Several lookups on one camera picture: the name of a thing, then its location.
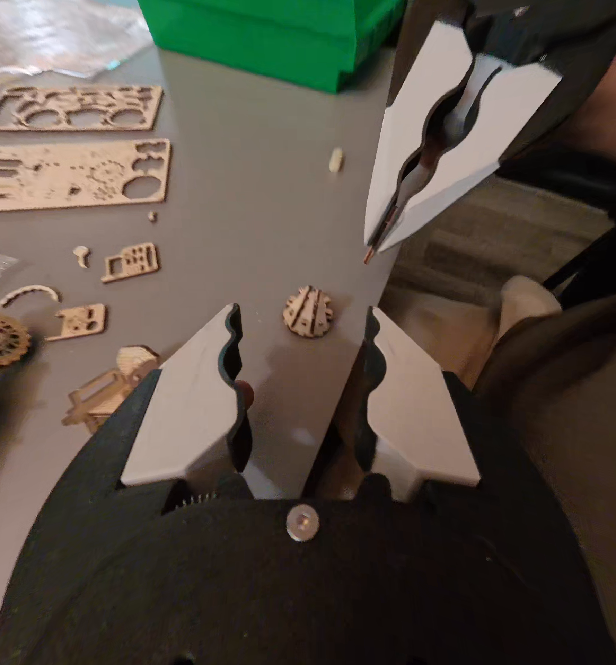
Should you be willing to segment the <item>small wooden frame with holes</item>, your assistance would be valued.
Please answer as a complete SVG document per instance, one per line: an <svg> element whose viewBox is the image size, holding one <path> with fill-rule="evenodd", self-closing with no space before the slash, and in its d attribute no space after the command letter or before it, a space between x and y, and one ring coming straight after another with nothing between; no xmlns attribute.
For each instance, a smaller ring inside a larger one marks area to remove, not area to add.
<svg viewBox="0 0 616 665"><path fill-rule="evenodd" d="M46 342L63 341L99 335L106 329L108 308L105 304L88 304L69 307L55 312L61 321L58 335L46 337Z"/></svg>

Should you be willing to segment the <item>empty wooden parts sheet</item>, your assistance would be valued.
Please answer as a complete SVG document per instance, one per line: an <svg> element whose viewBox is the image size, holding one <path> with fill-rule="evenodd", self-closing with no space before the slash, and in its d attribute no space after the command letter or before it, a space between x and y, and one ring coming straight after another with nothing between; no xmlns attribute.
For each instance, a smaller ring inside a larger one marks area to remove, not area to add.
<svg viewBox="0 0 616 665"><path fill-rule="evenodd" d="M0 94L0 132L150 131L162 98L155 85L12 87Z"/></svg>

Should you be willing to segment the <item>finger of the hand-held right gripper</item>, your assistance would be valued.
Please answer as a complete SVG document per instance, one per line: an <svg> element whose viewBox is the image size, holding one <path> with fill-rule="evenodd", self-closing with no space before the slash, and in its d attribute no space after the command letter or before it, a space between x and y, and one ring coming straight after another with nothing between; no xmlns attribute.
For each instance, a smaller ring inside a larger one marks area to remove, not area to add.
<svg viewBox="0 0 616 665"><path fill-rule="evenodd" d="M435 21L382 118L364 215L368 247L398 191L407 162L424 143L430 116L460 86L472 60L462 27Z"/></svg>
<svg viewBox="0 0 616 665"><path fill-rule="evenodd" d="M538 62L492 74L477 98L478 113L470 132L440 156L432 177L405 203L379 252L415 234L493 174L502 154L561 79Z"/></svg>

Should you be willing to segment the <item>grey desk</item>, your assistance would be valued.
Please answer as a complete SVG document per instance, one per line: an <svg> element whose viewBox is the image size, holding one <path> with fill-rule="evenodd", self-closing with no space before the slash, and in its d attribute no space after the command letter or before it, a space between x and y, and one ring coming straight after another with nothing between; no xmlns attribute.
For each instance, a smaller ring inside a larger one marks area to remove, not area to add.
<svg viewBox="0 0 616 665"><path fill-rule="evenodd" d="M88 439L63 426L67 396L113 367L122 346L163 358L238 303L240 377L252 385L254 447L245 470L258 498L298 498L359 351L368 306L396 259L362 262L364 209L385 109L390 49L352 89L328 95L149 48L107 82L160 85L154 134L171 142L164 203L0 213L0 253L19 263L0 298L46 285L62 305L108 307L104 333L40 345L10 384L0 429L0 607L47 495ZM343 168L330 174L341 147ZM156 223L149 222L156 211ZM153 243L160 269L101 283L105 258ZM88 269L72 250L90 248ZM321 338L282 321L287 299L312 285L331 298Z"/></svg>

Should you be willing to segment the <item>wooden parts sheet with gears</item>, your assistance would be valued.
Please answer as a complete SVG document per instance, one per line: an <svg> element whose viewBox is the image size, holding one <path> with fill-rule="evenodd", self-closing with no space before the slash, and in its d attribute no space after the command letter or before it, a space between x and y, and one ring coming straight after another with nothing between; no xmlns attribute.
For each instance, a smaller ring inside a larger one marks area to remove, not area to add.
<svg viewBox="0 0 616 665"><path fill-rule="evenodd" d="M166 138L0 145L0 212L160 203L170 163Z"/></svg>

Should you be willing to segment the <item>person's brown shirt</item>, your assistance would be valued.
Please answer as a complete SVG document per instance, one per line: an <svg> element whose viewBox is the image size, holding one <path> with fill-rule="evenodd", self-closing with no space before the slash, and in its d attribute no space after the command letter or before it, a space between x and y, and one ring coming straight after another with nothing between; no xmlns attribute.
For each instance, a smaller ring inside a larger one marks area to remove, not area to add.
<svg viewBox="0 0 616 665"><path fill-rule="evenodd" d="M616 295L515 324L474 392L562 503L616 644Z"/></svg>

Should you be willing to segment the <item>toothed wooden arc piece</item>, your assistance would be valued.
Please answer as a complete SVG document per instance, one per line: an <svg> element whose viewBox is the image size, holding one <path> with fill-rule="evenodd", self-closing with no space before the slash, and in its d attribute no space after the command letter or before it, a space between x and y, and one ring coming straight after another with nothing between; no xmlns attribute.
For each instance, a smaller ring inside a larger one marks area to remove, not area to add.
<svg viewBox="0 0 616 665"><path fill-rule="evenodd" d="M24 295L29 295L31 293L43 293L51 298L51 300L55 303L61 303L62 302L62 296L58 291L55 291L53 288L48 287L46 285L26 285L23 287L19 287L17 289L14 289L7 294L5 294L1 299L0 299L0 308L5 308L8 307L10 304L13 303L15 299L18 299L21 296Z"/></svg>

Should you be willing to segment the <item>slotted small wooden frame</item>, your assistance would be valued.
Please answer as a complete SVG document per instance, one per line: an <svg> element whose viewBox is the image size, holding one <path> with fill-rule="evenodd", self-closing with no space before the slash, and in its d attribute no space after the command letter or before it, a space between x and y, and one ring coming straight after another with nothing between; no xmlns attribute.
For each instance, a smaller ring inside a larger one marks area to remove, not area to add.
<svg viewBox="0 0 616 665"><path fill-rule="evenodd" d="M118 254L105 258L104 267L100 278L104 284L155 273L160 269L156 246L138 243L123 247Z"/></svg>

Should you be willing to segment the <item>green plastic bin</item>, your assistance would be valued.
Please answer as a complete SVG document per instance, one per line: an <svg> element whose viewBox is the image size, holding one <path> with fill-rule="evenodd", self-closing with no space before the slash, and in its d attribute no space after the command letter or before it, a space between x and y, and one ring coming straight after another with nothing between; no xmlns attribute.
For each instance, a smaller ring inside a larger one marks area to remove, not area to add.
<svg viewBox="0 0 616 665"><path fill-rule="evenodd" d="M336 94L378 53L405 1L138 1L155 46Z"/></svg>

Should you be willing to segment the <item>cone-shaped wooden wheel assembly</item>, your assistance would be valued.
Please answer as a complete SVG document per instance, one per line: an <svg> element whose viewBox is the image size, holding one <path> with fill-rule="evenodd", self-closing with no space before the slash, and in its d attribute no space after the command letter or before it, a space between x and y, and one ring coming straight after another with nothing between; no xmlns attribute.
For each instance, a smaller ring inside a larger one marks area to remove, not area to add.
<svg viewBox="0 0 616 665"><path fill-rule="evenodd" d="M331 328L333 310L331 298L323 290L307 285L297 295L290 296L282 312L282 321L293 334L316 339L324 337Z"/></svg>

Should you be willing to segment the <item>person's right forearm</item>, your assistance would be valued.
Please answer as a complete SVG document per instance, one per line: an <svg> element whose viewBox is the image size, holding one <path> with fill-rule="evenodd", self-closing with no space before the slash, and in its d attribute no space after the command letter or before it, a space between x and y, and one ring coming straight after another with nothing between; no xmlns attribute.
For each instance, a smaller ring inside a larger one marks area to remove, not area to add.
<svg viewBox="0 0 616 665"><path fill-rule="evenodd" d="M616 162L616 57L593 94L565 125L562 141Z"/></svg>

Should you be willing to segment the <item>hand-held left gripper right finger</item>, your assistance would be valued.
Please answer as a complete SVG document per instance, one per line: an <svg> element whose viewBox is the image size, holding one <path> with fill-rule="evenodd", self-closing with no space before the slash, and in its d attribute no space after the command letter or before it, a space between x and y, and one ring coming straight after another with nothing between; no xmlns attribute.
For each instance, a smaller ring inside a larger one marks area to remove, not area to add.
<svg viewBox="0 0 616 665"><path fill-rule="evenodd" d="M440 365L378 307L362 345L364 397L354 454L396 502L427 481L476 487L481 475Z"/></svg>

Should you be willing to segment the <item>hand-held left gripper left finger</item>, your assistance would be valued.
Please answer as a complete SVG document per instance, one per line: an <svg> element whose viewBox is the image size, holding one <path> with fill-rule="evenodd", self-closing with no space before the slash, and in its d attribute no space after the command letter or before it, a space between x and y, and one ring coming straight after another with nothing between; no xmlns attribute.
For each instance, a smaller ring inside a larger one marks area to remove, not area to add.
<svg viewBox="0 0 616 665"><path fill-rule="evenodd" d="M240 307L227 304L125 399L123 486L217 487L245 469L252 431L246 390L237 383L242 336Z"/></svg>

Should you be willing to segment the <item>wooden sidecar model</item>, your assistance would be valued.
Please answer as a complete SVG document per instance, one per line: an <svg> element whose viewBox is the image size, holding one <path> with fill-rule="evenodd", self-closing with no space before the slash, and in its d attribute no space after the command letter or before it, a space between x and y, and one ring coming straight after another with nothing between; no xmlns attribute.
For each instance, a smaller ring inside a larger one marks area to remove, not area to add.
<svg viewBox="0 0 616 665"><path fill-rule="evenodd" d="M160 356L147 346L124 346L116 355L114 368L103 372L69 395L70 408L63 426L83 425L97 432L134 389L153 370L160 368Z"/></svg>

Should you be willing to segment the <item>person's beige pants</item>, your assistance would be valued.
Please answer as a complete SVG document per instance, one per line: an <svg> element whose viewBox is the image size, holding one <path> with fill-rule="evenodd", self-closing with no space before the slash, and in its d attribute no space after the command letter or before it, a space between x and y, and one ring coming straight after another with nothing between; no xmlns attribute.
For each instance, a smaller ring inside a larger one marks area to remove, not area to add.
<svg viewBox="0 0 616 665"><path fill-rule="evenodd" d="M513 276L502 286L492 310L493 336L487 362L493 359L501 341L513 328L529 320L553 317L562 312L563 307L557 298L541 283L526 276Z"/></svg>

